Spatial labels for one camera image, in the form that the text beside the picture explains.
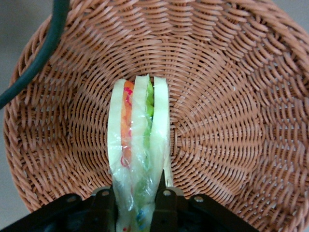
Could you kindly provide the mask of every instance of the pink marking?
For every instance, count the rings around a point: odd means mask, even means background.
[[[133,93],[133,91],[129,87],[125,87],[124,91],[127,92],[129,95]]]
[[[129,162],[125,159],[124,156],[121,157],[120,163],[121,163],[121,165],[122,165],[123,167],[129,168]]]

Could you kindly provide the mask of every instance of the clear plastic bag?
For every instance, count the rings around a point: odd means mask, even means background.
[[[164,113],[161,109],[161,114],[156,114],[153,110],[156,105],[153,106],[153,103],[158,105],[161,102],[159,98],[158,102],[155,101],[156,93],[149,89],[149,83],[149,76],[137,77],[134,93],[123,96],[125,101],[121,102],[120,109],[110,109],[112,112],[109,115],[108,151],[113,190],[119,211],[117,232],[149,231],[155,208],[155,195],[164,167],[169,172],[167,176],[170,180],[167,182],[169,186],[172,185],[169,159],[169,109],[168,102],[166,103],[168,90],[165,89],[164,99],[167,108],[164,109]],[[148,85],[146,93],[143,90],[145,85]],[[115,84],[113,91],[121,93],[123,86],[125,83],[120,80]],[[136,88],[140,86],[142,91],[137,91]],[[111,105],[115,106],[115,102],[119,103],[119,99],[112,96]],[[124,102],[132,104],[130,122],[123,118],[124,109],[127,110]]]

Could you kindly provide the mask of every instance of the orange object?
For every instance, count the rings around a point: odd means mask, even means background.
[[[128,167],[131,163],[131,114],[132,114],[132,94],[134,84],[126,81],[121,108],[121,145],[123,155],[121,164]]]

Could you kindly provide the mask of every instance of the brown wicker basket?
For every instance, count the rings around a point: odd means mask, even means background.
[[[33,35],[14,82],[39,51]],[[269,0],[73,0],[58,49],[5,111],[29,210],[110,185],[113,84],[165,77],[175,186],[261,231],[309,222],[309,36]]]

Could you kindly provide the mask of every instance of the dark green cable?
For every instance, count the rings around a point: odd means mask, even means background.
[[[54,50],[57,48],[69,12],[70,0],[54,0],[53,16],[50,28],[42,48],[27,70],[0,95],[0,109],[19,94],[40,72],[47,63]]]

